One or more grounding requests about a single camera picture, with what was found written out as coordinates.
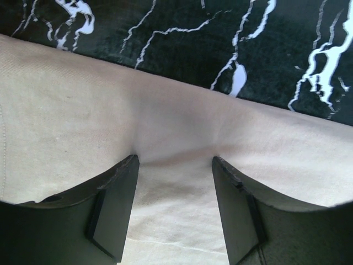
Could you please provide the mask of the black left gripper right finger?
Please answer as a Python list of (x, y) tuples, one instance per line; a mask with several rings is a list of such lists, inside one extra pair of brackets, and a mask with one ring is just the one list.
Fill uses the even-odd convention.
[(230, 264), (352, 263), (352, 203), (291, 198), (217, 156), (212, 174)]

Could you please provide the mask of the beige t shirt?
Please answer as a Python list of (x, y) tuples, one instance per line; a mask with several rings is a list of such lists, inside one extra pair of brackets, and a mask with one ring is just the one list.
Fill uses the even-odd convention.
[(1, 202), (139, 159), (117, 264), (230, 264), (212, 160), (291, 198), (352, 203), (352, 127), (1, 36)]

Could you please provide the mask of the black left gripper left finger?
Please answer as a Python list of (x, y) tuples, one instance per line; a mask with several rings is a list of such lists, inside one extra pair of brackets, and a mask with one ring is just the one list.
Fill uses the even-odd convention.
[(1, 263), (120, 263), (139, 166), (130, 155), (41, 202), (1, 202)]

